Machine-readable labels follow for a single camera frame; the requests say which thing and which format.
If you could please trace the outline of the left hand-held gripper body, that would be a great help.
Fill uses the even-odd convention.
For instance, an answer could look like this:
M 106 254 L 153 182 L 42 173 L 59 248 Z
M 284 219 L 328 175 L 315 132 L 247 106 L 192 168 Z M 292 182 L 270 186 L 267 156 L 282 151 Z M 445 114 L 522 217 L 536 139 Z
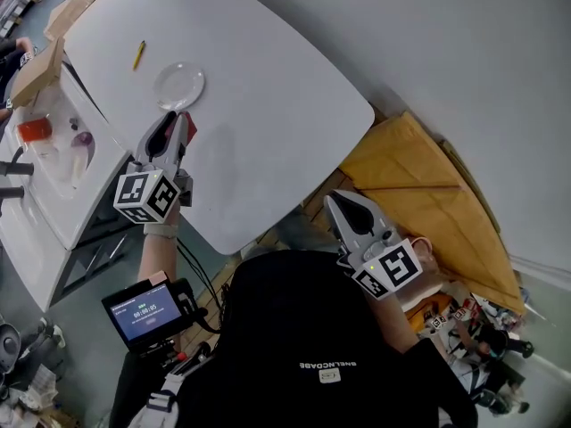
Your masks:
M 171 174 L 153 166 L 130 162 L 119 177 L 113 207 L 134 224 L 162 224 L 176 202 L 192 205 L 193 180 L 183 170 Z

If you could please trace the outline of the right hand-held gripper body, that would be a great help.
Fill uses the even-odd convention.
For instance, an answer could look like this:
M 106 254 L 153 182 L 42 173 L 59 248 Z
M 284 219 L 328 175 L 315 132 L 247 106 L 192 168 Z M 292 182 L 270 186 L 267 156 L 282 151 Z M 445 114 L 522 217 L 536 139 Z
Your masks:
M 337 265 L 375 300 L 396 293 L 422 273 L 410 240 L 393 226 L 344 243 Z

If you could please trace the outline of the person's right hand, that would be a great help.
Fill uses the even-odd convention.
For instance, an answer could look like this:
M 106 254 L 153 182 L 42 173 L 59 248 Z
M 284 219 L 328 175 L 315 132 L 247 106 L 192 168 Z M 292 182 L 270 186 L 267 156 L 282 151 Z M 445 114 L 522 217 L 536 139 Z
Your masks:
M 434 270 L 438 267 L 432 244 L 427 238 L 416 237 L 411 241 L 411 245 L 424 270 Z

